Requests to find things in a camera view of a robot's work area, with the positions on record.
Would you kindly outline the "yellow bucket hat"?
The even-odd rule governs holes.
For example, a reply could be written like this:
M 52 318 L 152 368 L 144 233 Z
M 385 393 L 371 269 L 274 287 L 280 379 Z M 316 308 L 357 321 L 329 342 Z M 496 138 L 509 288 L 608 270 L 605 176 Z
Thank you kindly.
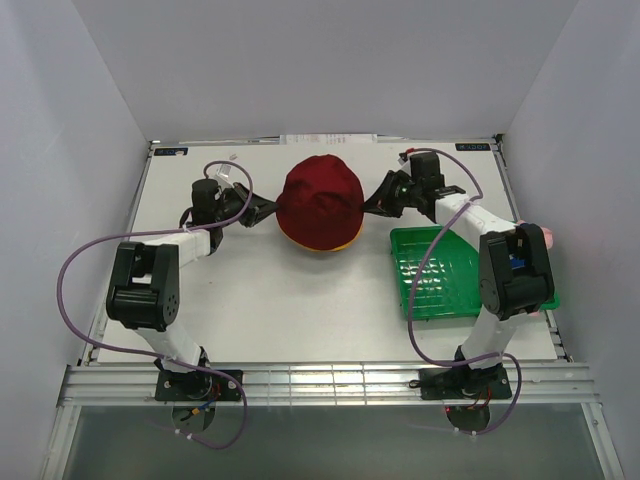
M 306 251 L 309 251 L 309 252 L 316 252 L 316 253 L 339 252 L 339 251 L 345 250 L 345 249 L 349 248 L 351 245 L 353 245 L 359 239 L 359 237 L 361 236 L 362 231 L 363 231 L 363 226 L 360 227 L 358 232 L 355 234 L 355 236 L 351 240 L 349 240 L 348 242 L 346 242 L 343 245 L 340 245 L 340 246 L 337 246 L 337 247 L 334 247 L 334 248 L 331 248 L 331 249 L 315 249 L 315 248 L 311 248 L 309 246 L 303 245 L 301 243 L 295 242 L 292 239 L 289 239 L 289 240 L 291 240 L 296 246 L 298 246 L 298 247 L 300 247 L 300 248 L 302 248 L 302 249 L 304 249 Z

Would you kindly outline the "dark red bucket hat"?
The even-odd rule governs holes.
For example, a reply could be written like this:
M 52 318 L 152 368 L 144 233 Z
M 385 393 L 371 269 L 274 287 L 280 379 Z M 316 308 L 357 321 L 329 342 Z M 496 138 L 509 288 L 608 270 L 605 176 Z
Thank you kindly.
M 335 155 L 311 156 L 295 165 L 276 203 L 281 232 L 311 248 L 343 245 L 363 226 L 360 180 Z

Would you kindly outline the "blue bucket hat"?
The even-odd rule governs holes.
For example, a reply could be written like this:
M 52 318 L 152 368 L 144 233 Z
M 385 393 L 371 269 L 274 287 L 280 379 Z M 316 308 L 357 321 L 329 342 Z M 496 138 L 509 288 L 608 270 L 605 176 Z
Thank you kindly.
M 523 275 L 528 266 L 527 258 L 516 253 L 509 254 L 509 262 L 511 270 L 515 275 Z

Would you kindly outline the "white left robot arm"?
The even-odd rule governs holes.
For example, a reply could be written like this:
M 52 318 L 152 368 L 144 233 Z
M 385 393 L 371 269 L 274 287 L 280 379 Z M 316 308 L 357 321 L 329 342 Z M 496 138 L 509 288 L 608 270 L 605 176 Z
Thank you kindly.
M 224 221 L 237 218 L 251 228 L 276 212 L 276 202 L 249 192 L 244 185 L 205 178 L 195 181 L 192 205 L 182 215 L 178 233 L 144 242 L 119 244 L 106 298 L 106 313 L 135 331 L 153 349 L 190 364 L 177 378 L 190 399 L 205 397 L 212 376 L 203 369 L 206 351 L 178 320 L 180 270 L 216 252 Z

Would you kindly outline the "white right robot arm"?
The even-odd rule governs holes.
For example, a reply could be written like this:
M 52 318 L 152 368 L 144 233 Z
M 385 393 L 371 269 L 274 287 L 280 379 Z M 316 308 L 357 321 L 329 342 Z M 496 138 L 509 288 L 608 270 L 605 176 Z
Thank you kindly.
M 452 231 L 478 254 L 482 306 L 470 335 L 451 361 L 433 360 L 416 387 L 428 399 L 511 395 L 503 366 L 505 350 L 527 317 L 552 301 L 555 285 L 547 235 L 533 223 L 515 223 L 480 206 L 481 191 L 449 185 L 440 168 L 444 151 L 410 148 L 400 169 L 386 174 L 365 201 L 364 212 L 399 218 L 413 208 L 443 232 Z

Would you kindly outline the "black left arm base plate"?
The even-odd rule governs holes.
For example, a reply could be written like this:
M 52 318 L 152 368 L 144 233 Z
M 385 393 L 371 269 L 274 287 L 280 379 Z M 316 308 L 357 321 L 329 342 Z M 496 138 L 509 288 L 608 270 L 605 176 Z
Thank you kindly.
M 239 401 L 237 385 L 226 377 L 199 371 L 177 373 L 160 371 L 154 399 L 161 402 Z

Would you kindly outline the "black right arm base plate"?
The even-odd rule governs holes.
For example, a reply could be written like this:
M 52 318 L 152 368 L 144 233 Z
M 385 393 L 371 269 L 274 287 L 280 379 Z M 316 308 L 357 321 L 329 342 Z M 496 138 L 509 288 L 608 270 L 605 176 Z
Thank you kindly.
M 489 369 L 424 368 L 418 378 L 409 382 L 411 389 L 418 389 L 423 400 L 462 400 L 490 395 L 492 399 L 507 400 L 512 397 L 511 386 L 502 365 Z

